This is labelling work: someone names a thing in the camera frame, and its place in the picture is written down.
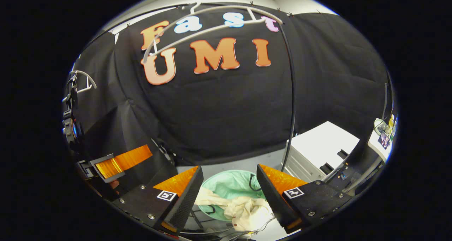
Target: crumpled fabric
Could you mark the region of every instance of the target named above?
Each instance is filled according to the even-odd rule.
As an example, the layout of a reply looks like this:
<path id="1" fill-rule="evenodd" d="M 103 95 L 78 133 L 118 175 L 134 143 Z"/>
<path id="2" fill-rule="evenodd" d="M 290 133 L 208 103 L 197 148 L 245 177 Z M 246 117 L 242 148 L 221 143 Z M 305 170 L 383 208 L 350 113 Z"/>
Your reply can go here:
<path id="1" fill-rule="evenodd" d="M 236 231 L 257 230 L 273 218 L 273 211 L 265 199 L 254 199 L 249 196 L 224 199 L 204 187 L 199 189 L 194 204 L 221 207 Z"/>

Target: plastic hanger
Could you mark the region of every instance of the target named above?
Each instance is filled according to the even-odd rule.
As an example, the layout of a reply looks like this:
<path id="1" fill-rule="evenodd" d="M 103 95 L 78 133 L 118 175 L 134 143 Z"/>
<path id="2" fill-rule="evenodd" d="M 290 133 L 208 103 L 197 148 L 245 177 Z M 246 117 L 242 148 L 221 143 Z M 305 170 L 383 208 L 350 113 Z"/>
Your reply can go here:
<path id="1" fill-rule="evenodd" d="M 88 91 L 93 86 L 94 86 L 95 89 L 97 88 L 96 83 L 94 82 L 94 80 L 87 73 L 82 72 L 81 70 L 73 70 L 73 71 L 69 72 L 69 75 L 71 75 L 72 73 L 75 73 L 75 76 L 77 76 L 78 73 L 83 74 L 83 75 L 86 76 L 86 88 L 81 89 L 80 91 L 76 90 L 77 93 L 82 93 L 82 92 Z"/>
<path id="2" fill-rule="evenodd" d="M 273 14 L 271 14 L 271 13 L 268 13 L 268 12 L 266 12 L 266 11 L 263 11 L 263 10 L 261 10 L 261 9 L 254 8 L 254 7 L 241 6 L 241 5 L 226 5 L 226 6 L 218 6 L 218 7 L 207 8 L 207 9 L 203 9 L 203 10 L 200 10 L 200 11 L 196 11 L 196 12 L 195 12 L 195 11 L 194 11 L 195 8 L 199 7 L 200 5 L 201 5 L 201 3 L 198 2 L 195 6 L 193 6 L 193 7 L 190 9 L 190 14 L 188 14 L 188 15 L 186 15 L 186 16 L 184 16 L 184 17 L 181 17 L 181 18 L 178 19 L 178 20 L 175 20 L 174 22 L 172 22 L 171 24 L 169 24 L 167 27 L 165 27 L 165 29 L 163 29 L 163 31 L 162 31 L 161 33 L 159 33 L 157 36 L 154 37 L 154 40 L 152 40 L 152 43 L 149 44 L 149 46 L 147 47 L 147 49 L 146 49 L 146 51 L 145 51 L 145 53 L 144 53 L 144 56 L 143 56 L 143 62 L 144 62 L 144 63 L 147 62 L 147 57 L 148 57 L 149 55 L 151 55 L 151 56 L 157 55 L 157 54 L 159 54 L 160 52 L 164 51 L 165 49 L 171 48 L 171 47 L 173 47 L 174 45 L 177 45 L 177 44 L 179 44 L 179 43 L 182 43 L 182 42 L 184 42 L 184 41 L 186 41 L 186 40 L 190 40 L 191 38 L 197 37 L 197 36 L 199 36 L 199 35 L 203 35 L 203 34 L 205 34 L 205 33 L 212 32 L 212 31 L 215 31 L 215 30 L 219 30 L 219 29 L 231 27 L 231 26 L 233 26 L 233 25 L 241 25 L 241 24 L 245 24 L 245 25 L 247 25 L 247 24 L 258 24 L 258 23 L 263 23 L 263 22 L 265 22 L 265 18 L 256 19 L 255 16 L 254 16 L 254 14 L 253 14 L 253 11 L 256 12 L 256 13 L 262 14 L 262 15 L 264 15 L 264 16 L 266 16 L 266 17 L 269 17 L 269 18 L 272 18 L 272 19 L 276 20 L 276 22 L 278 22 L 278 24 L 280 24 L 280 25 L 282 25 L 282 23 L 283 23 L 283 21 L 282 21 L 281 19 L 279 19 L 278 17 L 276 17 L 275 15 L 273 15 Z M 177 40 L 177 41 L 175 41 L 175 42 L 169 44 L 168 46 L 166 46 L 166 47 L 164 47 L 164 48 L 162 48 L 162 49 L 160 49 L 160 50 L 157 50 L 157 44 L 155 43 L 155 41 L 156 41 L 161 35 L 163 35 L 163 33 L 164 33 L 166 30 L 168 30 L 169 28 L 171 28 L 171 27 L 172 27 L 173 25 L 175 25 L 178 21 L 180 21 L 180 20 L 182 20 L 182 19 L 184 19 L 184 18 L 190 17 L 190 16 L 194 16 L 194 15 L 196 15 L 196 14 L 204 13 L 204 12 L 206 12 L 206 11 L 214 11 L 214 10 L 221 10 L 221 9 L 244 9 L 244 10 L 247 10 L 247 11 L 249 12 L 250 16 L 251 16 L 251 20 L 247 20 L 247 21 L 243 21 L 243 22 L 237 22 L 237 23 L 228 24 L 228 25 L 219 25 L 219 26 L 217 26 L 217 27 L 212 27 L 212 28 L 209 28 L 209 29 L 205 29 L 205 30 L 202 30 L 202 31 L 200 31 L 200 32 L 197 32 L 197 33 L 194 33 L 194 34 L 192 34 L 192 35 L 189 35 L 189 36 L 187 36 L 187 37 L 184 37 L 184 38 L 182 38 L 182 39 L 180 39 L 180 40 Z M 153 52 L 153 53 L 150 53 L 150 48 L 151 48 L 151 46 L 154 46 L 154 52 Z"/>

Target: black backdrop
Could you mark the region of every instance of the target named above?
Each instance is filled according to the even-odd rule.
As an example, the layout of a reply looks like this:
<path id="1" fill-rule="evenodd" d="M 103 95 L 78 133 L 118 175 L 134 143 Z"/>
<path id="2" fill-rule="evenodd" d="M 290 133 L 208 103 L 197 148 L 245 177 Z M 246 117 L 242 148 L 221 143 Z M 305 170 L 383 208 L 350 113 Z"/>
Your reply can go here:
<path id="1" fill-rule="evenodd" d="M 147 82 L 140 64 L 143 36 L 140 32 L 161 21 L 170 23 L 189 12 L 172 9 L 136 22 L 114 35 L 105 32 L 92 42 L 75 62 L 97 82 L 97 89 L 83 93 L 77 117 L 85 125 L 93 154 L 116 154 L 136 148 L 141 137 L 164 142 L 177 155 L 195 164 L 217 164 L 281 149 L 289 136 L 291 82 L 289 58 L 281 32 L 264 24 L 227 28 L 198 36 L 176 46 L 176 75 L 155 86 Z M 211 7 L 201 5 L 197 10 Z M 384 108 L 386 67 L 373 46 L 344 19 L 334 14 L 305 13 L 288 17 L 266 7 L 282 25 L 293 55 L 296 73 L 297 115 L 295 132 L 303 133 L 330 121 L 365 141 L 376 117 Z M 202 29 L 224 23 L 227 9 L 199 14 Z M 160 38 L 159 48 L 194 32 L 177 34 L 174 28 Z M 216 48 L 221 38 L 232 37 L 240 67 L 196 75 L 190 43 L 206 40 Z M 272 64 L 257 67 L 253 39 L 269 41 Z M 165 61 L 155 61 L 157 72 L 166 71 Z M 120 125 L 109 129 L 110 138 L 92 136 L 97 122 L 110 112 Z M 187 162 L 176 158 L 178 165 Z"/>

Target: orange strip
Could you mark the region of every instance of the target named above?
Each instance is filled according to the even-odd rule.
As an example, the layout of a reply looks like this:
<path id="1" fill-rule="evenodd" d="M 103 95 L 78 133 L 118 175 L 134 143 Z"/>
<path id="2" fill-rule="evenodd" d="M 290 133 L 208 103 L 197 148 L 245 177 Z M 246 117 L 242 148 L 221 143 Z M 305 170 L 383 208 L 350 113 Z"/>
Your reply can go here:
<path id="1" fill-rule="evenodd" d="M 182 193 L 185 191 L 185 188 L 187 188 L 187 185 L 189 184 L 193 175 L 195 174 L 197 167 L 198 166 L 193 167 L 193 168 L 186 170 L 174 177 L 171 177 L 171 178 L 155 185 L 154 188 L 162 190 L 162 191 L 177 193 L 177 195 L 180 197 L 182 195 Z"/>
<path id="2" fill-rule="evenodd" d="M 103 178 L 107 179 L 140 164 L 151 156 L 149 147 L 144 145 L 95 165 Z"/>
<path id="3" fill-rule="evenodd" d="M 173 228 L 169 223 L 167 223 L 165 221 L 163 221 L 161 225 L 162 225 L 162 227 L 164 227 L 164 228 L 166 228 L 166 229 L 168 229 L 168 230 L 170 230 L 170 231 L 172 231 L 174 233 L 177 232 L 176 228 Z"/>
<path id="4" fill-rule="evenodd" d="M 281 196 L 283 195 L 284 191 L 307 184 L 307 182 L 303 180 L 299 180 L 298 178 L 292 177 L 289 174 L 275 170 L 272 167 L 267 167 L 262 164 L 259 165 L 262 167 L 262 170 L 268 176 L 268 179 L 270 179 L 273 186 L 276 188 L 276 191 L 278 191 Z"/>
<path id="5" fill-rule="evenodd" d="M 300 223 L 302 223 L 302 220 L 300 218 L 298 218 L 297 220 L 295 220 L 295 222 L 292 222 L 291 224 L 289 224 L 289 226 L 287 226 L 287 229 L 292 229 L 293 227 L 296 227 L 297 225 L 299 225 Z"/>

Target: trash bin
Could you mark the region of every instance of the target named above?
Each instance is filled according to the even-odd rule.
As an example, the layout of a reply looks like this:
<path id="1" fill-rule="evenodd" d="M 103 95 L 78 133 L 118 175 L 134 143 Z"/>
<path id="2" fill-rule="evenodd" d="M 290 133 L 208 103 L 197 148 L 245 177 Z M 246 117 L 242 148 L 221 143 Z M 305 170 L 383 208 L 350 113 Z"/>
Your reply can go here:
<path id="1" fill-rule="evenodd" d="M 224 199 L 234 199 L 238 196 L 265 199 L 256 174 L 246 170 L 223 171 L 204 181 L 202 187 L 209 189 Z M 224 216 L 224 210 L 217 205 L 199 205 L 198 207 L 204 214 L 213 219 L 231 222 Z"/>

